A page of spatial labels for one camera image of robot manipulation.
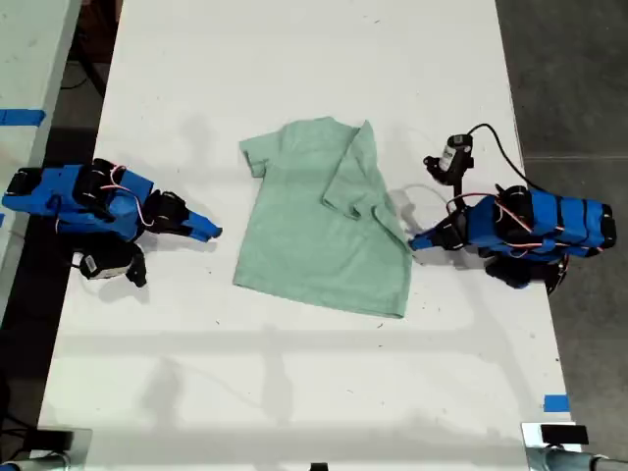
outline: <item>gray floor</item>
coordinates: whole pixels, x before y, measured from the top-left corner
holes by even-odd
[[[619,236],[628,234],[628,0],[497,5],[526,171],[556,193],[608,203]],[[80,78],[69,66],[64,83]],[[100,105],[90,84],[62,91],[54,124],[95,128]],[[572,412],[589,428],[590,450],[628,459],[624,247],[573,261],[550,303]]]

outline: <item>table surface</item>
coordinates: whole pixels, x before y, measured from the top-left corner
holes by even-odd
[[[542,286],[466,252],[420,252],[406,318],[232,285],[260,182],[240,140],[368,119],[410,230],[451,189],[422,164],[493,124],[520,162],[493,0],[125,3],[95,157],[177,192],[225,232],[143,235],[148,286],[68,285],[40,425],[93,430],[89,469],[527,469],[521,422],[564,393]],[[493,138],[465,190],[519,183]]]
[[[44,110],[39,128],[0,127],[0,192],[19,167],[41,165],[80,0],[0,2],[0,108]],[[0,207],[0,322],[22,254],[26,215]]]

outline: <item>folded sleeve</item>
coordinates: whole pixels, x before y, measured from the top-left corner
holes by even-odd
[[[268,165],[276,159],[282,151],[282,132],[271,132],[270,134],[259,135],[239,144],[239,148],[244,154],[251,175],[254,178],[263,178]]]
[[[375,159],[375,140],[370,125],[355,135],[323,194],[323,204],[341,211],[351,219],[360,219],[377,204],[367,171]]]

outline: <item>wire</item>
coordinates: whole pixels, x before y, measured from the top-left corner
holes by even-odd
[[[514,214],[512,211],[510,211],[508,208],[506,208],[503,204],[501,204],[499,201],[495,201],[495,205],[504,213],[506,213],[508,216],[510,216],[519,226],[521,226],[523,229],[525,229],[528,234],[532,232],[532,228],[530,226],[528,226],[526,223],[523,222],[523,220],[521,220],[516,214]]]
[[[60,89],[61,90],[74,90],[75,88],[79,88],[80,86],[85,85],[86,82],[87,82],[87,77],[85,77],[83,80],[81,80],[76,85],[62,86]]]
[[[16,424],[20,424],[21,426],[26,427],[27,429],[34,429],[34,427],[32,425],[27,424],[24,420],[20,420],[15,415],[13,415],[11,412],[6,412],[4,414],[4,418],[5,419],[9,419],[9,420],[15,422]]]
[[[449,205],[451,204],[451,202],[455,201],[458,198],[464,198],[465,196],[494,196],[495,199],[496,199],[495,200],[495,205],[497,205],[502,212],[504,212],[508,216],[510,216],[517,224],[519,224],[528,233],[532,232],[532,229],[530,228],[530,226],[528,226],[526,223],[524,223],[516,214],[514,214],[512,211],[510,211],[508,208],[506,208],[503,204],[501,204],[499,201],[497,201],[498,195],[497,194],[493,194],[493,193],[471,192],[471,193],[458,194],[457,196],[454,196],[450,201],[448,201],[445,204],[447,213],[451,214],[451,211],[449,210]]]
[[[18,437],[20,439],[24,439],[26,435],[22,435],[21,432],[27,433],[26,429],[9,429],[9,430],[0,430],[0,437],[3,435],[10,435],[12,437]]]
[[[139,215],[139,220],[141,221],[141,224],[143,224],[144,226],[146,226],[147,228],[150,228],[153,224],[155,224],[154,221],[151,221],[150,224],[146,223],[146,221],[144,221],[144,216],[141,212],[141,204],[139,203],[139,198],[137,197],[137,195],[135,193],[133,193],[130,189],[128,189],[125,186],[122,186],[119,183],[116,183],[115,180],[115,175],[116,172],[118,172],[119,170],[125,169],[126,167],[124,165],[115,165],[113,167],[113,169],[111,169],[111,173],[109,174],[109,178],[111,180],[112,184],[106,184],[104,186],[101,186],[100,189],[122,189],[124,191],[128,191],[133,198],[135,198],[135,204],[137,205],[137,214]]]
[[[141,221],[141,224],[143,224],[147,228],[150,228],[153,224],[155,224],[154,221],[151,221],[150,224],[144,221],[144,216],[141,213],[141,204],[139,204],[139,198],[137,197],[135,193],[133,193],[127,187],[121,186],[119,184],[105,184],[104,186],[101,186],[100,189],[121,189],[123,191],[127,191],[133,198],[135,198],[135,205],[137,206],[137,215],[139,216],[139,220]]]
[[[447,203],[445,203],[445,208],[447,210],[448,214],[451,214],[451,211],[449,210],[449,205],[457,200],[458,198],[464,198],[466,196],[495,196],[497,197],[495,194],[493,193],[481,193],[481,192],[472,192],[472,193],[462,193],[462,194],[458,194],[457,196],[454,196],[450,201],[448,201]]]
[[[18,455],[22,453],[23,451],[27,451],[27,449],[24,447],[18,448],[11,456],[9,456],[9,459],[7,461],[15,460],[18,457]]]
[[[534,247],[542,247],[543,244],[540,242],[529,242],[529,243],[510,243],[510,242],[504,242],[506,245],[508,245],[509,247],[515,247],[515,248],[534,248]],[[562,242],[557,242],[556,243],[557,246],[560,247],[571,247],[572,245],[569,243],[562,243]]]
[[[469,131],[467,134],[472,134],[473,132],[477,131],[480,128],[486,128],[488,129],[492,134],[493,137],[495,138],[495,141],[497,143],[497,147],[499,147],[499,152],[501,152],[501,156],[506,159],[506,162],[508,162],[508,165],[510,166],[510,168],[514,171],[515,174],[517,174],[519,177],[521,177],[521,179],[527,183],[529,186],[539,189],[540,191],[545,191],[543,188],[541,188],[540,186],[538,186],[536,183],[531,182],[528,178],[526,178],[525,175],[523,175],[521,173],[521,171],[519,171],[519,169],[517,169],[517,167],[512,163],[512,161],[510,160],[510,158],[506,155],[506,151],[503,150],[503,146],[501,145],[501,140],[499,140],[499,136],[497,135],[497,131],[495,131],[495,128],[493,128],[491,125],[489,125],[488,123],[481,123],[477,126],[474,126],[473,128],[471,128],[471,131]]]
[[[52,197],[50,198],[50,200],[52,201],[52,199],[57,198],[57,209],[55,210],[55,234],[59,233],[59,213],[61,212],[61,203],[62,203],[62,199],[61,199],[61,195],[59,194],[53,194]]]

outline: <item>light green t-shirt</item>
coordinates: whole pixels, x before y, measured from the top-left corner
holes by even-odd
[[[234,284],[403,317],[411,257],[377,168],[371,125],[298,121],[240,148],[264,182]]]

